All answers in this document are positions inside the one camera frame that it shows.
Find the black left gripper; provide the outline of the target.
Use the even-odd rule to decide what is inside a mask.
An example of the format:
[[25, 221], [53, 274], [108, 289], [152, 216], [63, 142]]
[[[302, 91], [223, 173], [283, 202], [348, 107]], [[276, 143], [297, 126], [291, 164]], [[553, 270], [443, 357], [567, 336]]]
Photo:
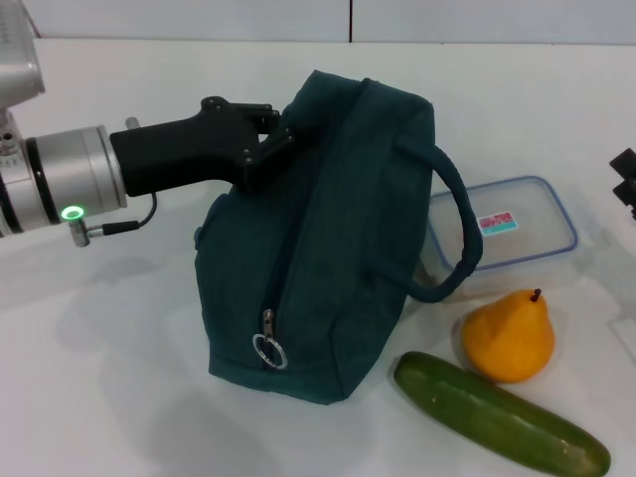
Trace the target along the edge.
[[[191, 117], [112, 133], [109, 139], [130, 197], [208, 180], [242, 184], [245, 192], [258, 193], [293, 155], [293, 133], [274, 131], [279, 120], [270, 104], [210, 96]], [[257, 145], [259, 132], [272, 133]]]

